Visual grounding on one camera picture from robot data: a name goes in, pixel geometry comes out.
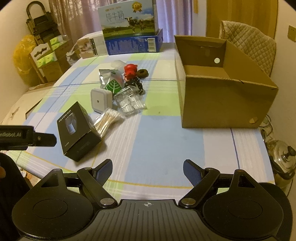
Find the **person's left hand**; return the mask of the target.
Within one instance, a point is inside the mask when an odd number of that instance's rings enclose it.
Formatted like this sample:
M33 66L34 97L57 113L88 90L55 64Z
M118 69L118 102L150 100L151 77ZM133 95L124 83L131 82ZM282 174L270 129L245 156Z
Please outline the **person's left hand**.
M6 176L6 171L3 167L0 167L0 178L4 178Z

